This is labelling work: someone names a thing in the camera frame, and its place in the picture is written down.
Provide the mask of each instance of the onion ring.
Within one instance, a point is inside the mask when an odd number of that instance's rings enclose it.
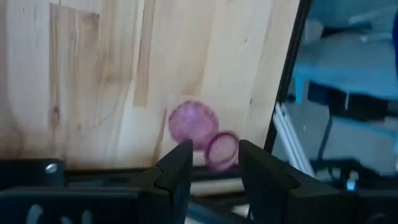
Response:
[[[233,132],[218,133],[209,142],[205,151],[207,166],[214,171],[222,172],[234,166],[238,156],[239,138]]]
[[[169,116],[171,138],[181,143],[193,141],[194,151],[204,151],[218,132],[218,118],[215,112],[200,101],[188,100],[175,108]]]

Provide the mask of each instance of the wood grain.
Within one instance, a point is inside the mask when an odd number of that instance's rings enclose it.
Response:
[[[299,3],[274,1],[272,5],[243,136],[259,147],[267,137]]]
[[[2,0],[6,64],[1,106],[4,157],[48,157],[49,4]]]
[[[154,23],[155,0],[147,0],[144,6],[141,30],[141,48],[139,54],[136,87],[133,106],[146,106],[148,97],[149,58]]]
[[[214,13],[212,0],[156,2],[148,107],[164,110],[170,94],[200,94]]]
[[[70,167],[112,167],[134,73],[136,27],[129,21],[136,21],[137,1],[107,1],[101,17],[64,6],[51,10],[57,147],[66,149]]]
[[[0,158],[149,166],[186,98],[262,146],[298,3],[0,0]]]

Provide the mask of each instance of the butcher block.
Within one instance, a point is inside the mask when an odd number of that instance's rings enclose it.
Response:
[[[0,159],[151,166],[178,144],[169,116],[186,101],[262,147],[298,5],[0,0]]]

